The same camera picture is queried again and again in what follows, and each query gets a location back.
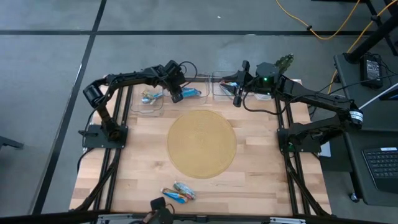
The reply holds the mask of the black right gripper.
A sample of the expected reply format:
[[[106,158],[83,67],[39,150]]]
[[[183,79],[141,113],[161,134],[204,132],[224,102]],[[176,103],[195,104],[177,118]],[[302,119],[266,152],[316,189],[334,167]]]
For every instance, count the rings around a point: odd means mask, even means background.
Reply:
[[[221,89],[227,96],[234,96],[233,105],[235,107],[240,107],[242,103],[242,94],[244,91],[248,92],[253,86],[253,81],[255,78],[249,73],[250,64],[247,60],[242,63],[242,71],[237,71],[236,73],[224,76],[221,79],[224,82],[235,82],[237,85],[227,85],[222,83],[220,85]]]

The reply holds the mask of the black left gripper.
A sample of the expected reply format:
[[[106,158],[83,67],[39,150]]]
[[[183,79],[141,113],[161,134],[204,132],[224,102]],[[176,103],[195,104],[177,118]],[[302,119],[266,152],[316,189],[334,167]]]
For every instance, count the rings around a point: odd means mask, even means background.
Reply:
[[[185,76],[182,72],[171,73],[165,79],[168,91],[171,91],[173,103],[178,103],[183,100],[183,91],[181,85],[186,82]]]

